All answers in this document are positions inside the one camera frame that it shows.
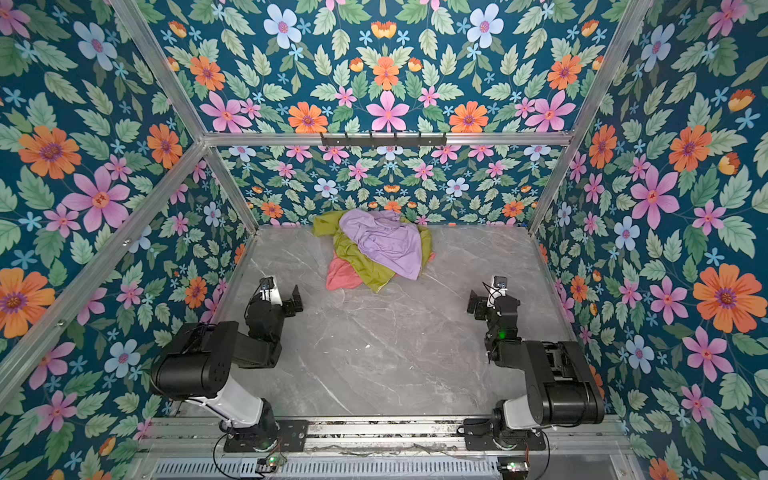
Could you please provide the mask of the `pink cloth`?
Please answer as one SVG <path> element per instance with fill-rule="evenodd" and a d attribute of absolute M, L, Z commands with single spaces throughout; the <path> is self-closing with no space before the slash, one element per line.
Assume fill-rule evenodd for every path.
<path fill-rule="evenodd" d="M 363 281 L 353 266 L 334 254 L 328 267 L 326 289 L 328 291 L 356 289 L 362 284 Z"/>

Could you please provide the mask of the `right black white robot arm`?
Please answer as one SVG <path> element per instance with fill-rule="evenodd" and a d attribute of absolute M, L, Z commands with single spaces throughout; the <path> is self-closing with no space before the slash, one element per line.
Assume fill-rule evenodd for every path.
<path fill-rule="evenodd" d="M 521 372 L 525 393 L 498 401 L 487 419 L 466 419 L 457 432 L 469 449 L 479 450 L 483 442 L 513 449 L 546 427 L 575 428 L 605 418 L 603 394 L 579 345 L 520 337 L 520 305 L 503 290 L 470 293 L 467 312 L 487 327 L 488 362 Z"/>

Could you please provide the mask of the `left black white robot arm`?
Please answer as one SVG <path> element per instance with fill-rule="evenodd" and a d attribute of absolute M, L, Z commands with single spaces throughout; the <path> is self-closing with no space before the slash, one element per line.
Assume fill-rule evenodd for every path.
<path fill-rule="evenodd" d="M 269 402 L 249 393 L 231 376 L 241 370 L 277 366 L 285 320 L 303 311 L 298 287 L 284 298 L 273 277 L 264 277 L 236 321 L 188 324 L 163 347 L 150 374 L 154 394 L 197 405 L 220 419 L 225 434 L 272 444 L 280 427 Z"/>

